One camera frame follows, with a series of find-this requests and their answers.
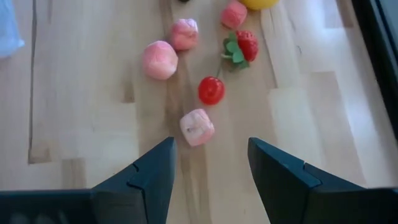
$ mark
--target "toy peach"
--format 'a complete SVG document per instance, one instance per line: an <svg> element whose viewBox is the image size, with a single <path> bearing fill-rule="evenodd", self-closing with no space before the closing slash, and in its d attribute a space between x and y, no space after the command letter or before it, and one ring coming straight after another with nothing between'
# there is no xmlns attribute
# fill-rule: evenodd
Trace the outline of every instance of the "toy peach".
<svg viewBox="0 0 398 224"><path fill-rule="evenodd" d="M177 54L169 43L158 40L145 48L143 67L148 76L166 80L175 73L177 64Z"/></svg>
<svg viewBox="0 0 398 224"><path fill-rule="evenodd" d="M247 15L248 9L237 0L232 0L221 13L221 22L230 29L237 29Z"/></svg>
<svg viewBox="0 0 398 224"><path fill-rule="evenodd" d="M189 50L198 44L198 24L194 19L179 19L172 27L170 43L175 50Z"/></svg>
<svg viewBox="0 0 398 224"><path fill-rule="evenodd" d="M191 146L206 143L214 135L215 129L206 111L196 109L180 120L181 131Z"/></svg>

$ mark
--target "toy fruit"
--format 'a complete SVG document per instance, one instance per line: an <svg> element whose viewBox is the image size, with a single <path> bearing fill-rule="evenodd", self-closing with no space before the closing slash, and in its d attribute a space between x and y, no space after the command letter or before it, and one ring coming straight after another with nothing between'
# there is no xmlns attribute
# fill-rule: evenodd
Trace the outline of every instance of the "toy fruit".
<svg viewBox="0 0 398 224"><path fill-rule="evenodd" d="M206 143L215 132L213 123L203 109L196 109L180 120L181 132L191 146Z"/></svg>
<svg viewBox="0 0 398 224"><path fill-rule="evenodd" d="M217 104L223 99L224 94L224 83L216 77L206 77L199 84L199 99L206 105Z"/></svg>
<svg viewBox="0 0 398 224"><path fill-rule="evenodd" d="M230 29L237 29L247 15L248 9L237 0L232 0L221 13L221 22Z"/></svg>
<svg viewBox="0 0 398 224"><path fill-rule="evenodd" d="M258 41L256 36L248 30L239 30L229 34L223 41L224 53L222 58L229 60L234 70L242 70L250 66L257 57Z"/></svg>
<svg viewBox="0 0 398 224"><path fill-rule="evenodd" d="M158 40L145 48L142 61L148 76L166 80L177 70L178 57L169 43Z"/></svg>
<svg viewBox="0 0 398 224"><path fill-rule="evenodd" d="M172 27L170 42L175 50L188 50L198 44L198 24L194 19L179 19Z"/></svg>
<svg viewBox="0 0 398 224"><path fill-rule="evenodd" d="M241 2L252 10L260 10L273 6L278 0L241 0Z"/></svg>
<svg viewBox="0 0 398 224"><path fill-rule="evenodd" d="M259 51L259 44L256 36L248 30L236 31L236 37L238 38L238 45L242 50L244 59L248 62L256 59Z"/></svg>

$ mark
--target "toy strawberry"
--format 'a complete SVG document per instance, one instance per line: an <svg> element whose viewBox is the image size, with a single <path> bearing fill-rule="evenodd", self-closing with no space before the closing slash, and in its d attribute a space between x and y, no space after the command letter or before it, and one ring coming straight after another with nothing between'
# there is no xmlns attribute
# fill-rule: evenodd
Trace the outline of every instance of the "toy strawberry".
<svg viewBox="0 0 398 224"><path fill-rule="evenodd" d="M256 36L248 30L239 30L229 34L223 41L223 58L232 62L235 69L241 70L249 66L249 62L256 59L259 51Z"/></svg>

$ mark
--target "red fruit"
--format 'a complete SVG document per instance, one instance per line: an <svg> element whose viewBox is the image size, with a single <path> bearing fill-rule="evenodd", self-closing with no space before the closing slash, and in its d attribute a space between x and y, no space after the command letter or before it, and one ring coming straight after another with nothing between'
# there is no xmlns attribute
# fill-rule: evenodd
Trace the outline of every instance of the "red fruit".
<svg viewBox="0 0 398 224"><path fill-rule="evenodd" d="M259 51L259 43L256 36L248 30L236 31L236 37L238 38L238 45L242 50L244 59L248 62L256 59Z"/></svg>
<svg viewBox="0 0 398 224"><path fill-rule="evenodd" d="M224 83L216 77L204 78L198 87L199 99L206 105L215 105L225 94Z"/></svg>

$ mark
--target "cherry tomato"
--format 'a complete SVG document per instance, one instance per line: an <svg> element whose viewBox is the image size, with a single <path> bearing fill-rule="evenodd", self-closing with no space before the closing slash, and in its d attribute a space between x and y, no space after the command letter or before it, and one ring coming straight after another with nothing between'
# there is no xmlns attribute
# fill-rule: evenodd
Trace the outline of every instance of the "cherry tomato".
<svg viewBox="0 0 398 224"><path fill-rule="evenodd" d="M199 99L206 105L215 105L223 99L224 83L216 77L204 78L198 87Z"/></svg>

